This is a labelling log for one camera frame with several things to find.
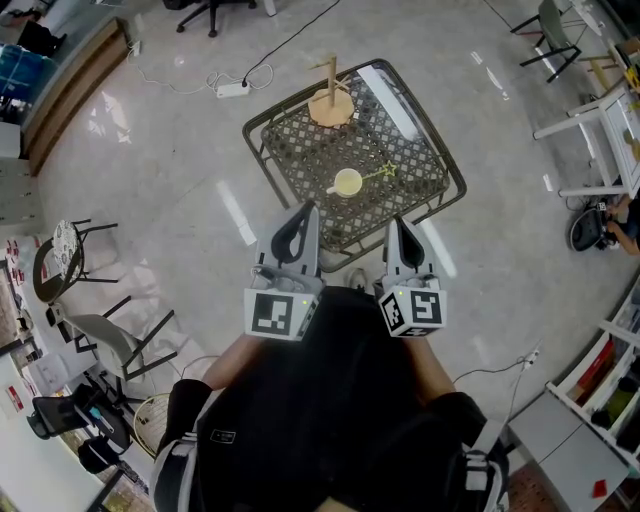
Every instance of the black shirt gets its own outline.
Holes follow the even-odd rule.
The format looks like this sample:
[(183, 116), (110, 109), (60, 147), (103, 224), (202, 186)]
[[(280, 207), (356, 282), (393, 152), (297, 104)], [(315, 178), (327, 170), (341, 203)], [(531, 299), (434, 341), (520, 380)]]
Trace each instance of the black shirt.
[[(192, 430), (210, 391), (176, 384), (163, 446)], [(484, 422), (463, 393), (422, 406), (374, 299), (327, 288), (304, 340), (265, 342), (200, 420), (195, 490), (216, 512), (311, 512), (329, 496), (356, 510), (469, 510), (461, 443)]]

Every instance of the seated person in background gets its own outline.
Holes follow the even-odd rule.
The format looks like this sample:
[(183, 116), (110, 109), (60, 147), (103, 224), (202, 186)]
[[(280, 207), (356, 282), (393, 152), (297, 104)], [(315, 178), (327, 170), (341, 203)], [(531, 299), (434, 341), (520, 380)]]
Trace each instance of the seated person in background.
[[(167, 456), (197, 438), (190, 512), (483, 510), (489, 491), (466, 491), (462, 443), (485, 422), (426, 338), (390, 338), (371, 295), (328, 287), (303, 341), (242, 335), (202, 381), (174, 386), (157, 459), (169, 474), (150, 495), (158, 512), (186, 510), (184, 446)], [(499, 443), (491, 459), (502, 495)]]
[(15, 44), (43, 57), (51, 57), (67, 35), (55, 37), (37, 22), (42, 13), (35, 9), (0, 14), (0, 43)]
[(615, 235), (620, 245), (627, 254), (640, 254), (638, 248), (638, 236), (640, 235), (640, 200), (631, 199), (627, 194), (622, 196), (618, 205), (609, 205), (607, 212), (616, 217), (629, 210), (627, 222), (620, 223), (616, 220), (607, 222), (607, 231)]

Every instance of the concrete floor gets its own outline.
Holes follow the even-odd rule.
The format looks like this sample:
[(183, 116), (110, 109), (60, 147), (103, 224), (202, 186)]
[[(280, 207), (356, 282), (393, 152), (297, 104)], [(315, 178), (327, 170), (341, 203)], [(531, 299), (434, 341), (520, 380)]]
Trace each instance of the concrete floor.
[[(207, 37), (206, 16), (177, 34), (188, 11), (145, 10), (144, 27), (134, 29), (143, 41), (135, 61), (149, 78), (193, 90), (214, 71), (242, 75), (330, 2), (276, 5), (273, 18), (260, 6), (222, 7), (216, 39)], [(512, 26), (535, 10), (524, 0), (493, 6)], [(567, 247), (573, 213), (556, 192), (567, 183), (594, 183), (589, 153), (578, 129), (540, 142), (531, 134), (578, 106), (590, 82), (578, 66), (551, 85), (543, 63), (521, 68), (535, 55), (533, 40), (511, 35), (482, 0), (344, 0), (272, 56), (273, 83), (247, 97), (175, 94), (122, 64), (76, 115), (39, 178), (50, 229), (60, 219), (86, 217), (120, 224), (92, 234), (87, 252), (89, 267), (100, 269), (96, 276), (122, 281), (79, 283), (63, 297), (68, 311), (104, 311), (132, 294), (136, 300), (117, 321), (137, 333), (175, 309), (176, 320), (152, 350), (180, 348), (178, 370), (224, 350), (243, 329), (242, 294), (255, 250), (224, 199), (235, 198), (256, 234), (281, 211), (242, 138), (243, 124), (319, 80), (322, 72), (308, 68), (328, 52), (339, 55), (342, 69), (380, 57), (421, 102), (468, 185), (466, 197), (431, 219), (457, 269), (443, 278), (449, 326), (432, 345), (456, 377), (508, 366), (542, 340), (541, 356), (520, 384), (518, 410), (584, 349), (638, 266), (622, 251), (576, 254)], [(602, 53), (588, 30), (582, 45)], [(267, 78), (261, 72), (252, 79), (259, 85)], [(357, 264), (378, 277), (380, 256), (378, 250)], [(459, 389), (502, 419), (515, 377), (516, 370), (475, 374)], [(160, 367), (148, 385), (166, 390), (176, 378)]]

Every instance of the white cable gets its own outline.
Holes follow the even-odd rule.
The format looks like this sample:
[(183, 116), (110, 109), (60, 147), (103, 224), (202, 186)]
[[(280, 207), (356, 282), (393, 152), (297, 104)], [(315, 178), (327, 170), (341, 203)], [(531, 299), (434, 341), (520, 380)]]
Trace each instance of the white cable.
[[(134, 62), (131, 62), (131, 60), (129, 59), (129, 57), (131, 57), (131, 54), (134, 51), (133, 46), (130, 46), (131, 50), (129, 50), (129, 53), (127, 54), (127, 64), (129, 64), (130, 66), (135, 66), (135, 68), (138, 70), (138, 72), (142, 75), (142, 79), (145, 81), (145, 83), (148, 84), (158, 84), (161, 86), (165, 86), (165, 87), (169, 87), (173, 92), (175, 92), (176, 94), (183, 94), (183, 95), (189, 95), (189, 94), (196, 94), (200, 91), (203, 91), (204, 89), (211, 89), (213, 92), (218, 92), (218, 81), (222, 78), (228, 78), (229, 79), (229, 83), (230, 84), (237, 84), (242, 82), (242, 78), (234, 78), (231, 75), (228, 75), (227, 73), (219, 73), (217, 71), (213, 71), (211, 73), (209, 73), (207, 75), (207, 78), (205, 78), (204, 80), (204, 85), (202, 85), (201, 87), (198, 87), (197, 89), (193, 90), (193, 91), (180, 91), (179, 89), (176, 89), (173, 85), (171, 85), (169, 82), (160, 82), (158, 80), (150, 80), (149, 78), (147, 78), (147, 75), (145, 74), (144, 71), (142, 71), (142, 69), (140, 68), (140, 66)], [(269, 65), (269, 64), (262, 64), (261, 66), (257, 67), (256, 69), (254, 69), (253, 71), (251, 71), (251, 73), (249, 73), (248, 76), (253, 75), (254, 73), (257, 73), (258, 71), (260, 71), (262, 68), (269, 68), (269, 71), (271, 71), (271, 77), (269, 78), (269, 80), (267, 81), (267, 83), (257, 86), (252, 84), (250, 81), (247, 80), (247, 83), (249, 84), (249, 87), (251, 87), (252, 89), (255, 89), (256, 91), (259, 91), (260, 89), (264, 89), (265, 87), (268, 87), (269, 85), (271, 85), (271, 82), (273, 82), (273, 77), (274, 77), (274, 72), (273, 72), (273, 68)]]

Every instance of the green chair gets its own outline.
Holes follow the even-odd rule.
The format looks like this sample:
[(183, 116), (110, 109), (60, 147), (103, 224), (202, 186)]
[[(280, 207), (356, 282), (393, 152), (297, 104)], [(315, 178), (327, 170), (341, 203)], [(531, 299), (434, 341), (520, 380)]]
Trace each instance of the green chair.
[(546, 59), (553, 55), (563, 54), (565, 52), (573, 52), (568, 59), (558, 68), (558, 70), (551, 75), (547, 79), (547, 83), (553, 82), (560, 73), (562, 73), (565, 69), (569, 67), (569, 65), (575, 61), (578, 56), (582, 53), (580, 48), (578, 48), (575, 44), (569, 41), (567, 34), (564, 31), (564, 27), (562, 26), (562, 12), (558, 10), (556, 4), (553, 0), (542, 0), (542, 3), (538, 7), (538, 15), (533, 18), (528, 19), (524, 23), (518, 25), (514, 28), (511, 33), (517, 34), (518, 31), (526, 27), (527, 25), (533, 23), (534, 21), (540, 22), (540, 28), (542, 29), (542, 37), (536, 43), (536, 48), (539, 48), (540, 45), (547, 40), (547, 44), (549, 45), (550, 51), (539, 55), (538, 57), (534, 57), (533, 59), (529, 59), (525, 62), (522, 62), (520, 65), (522, 67), (528, 66), (529, 64), (533, 64), (534, 62), (538, 62), (540, 60)]

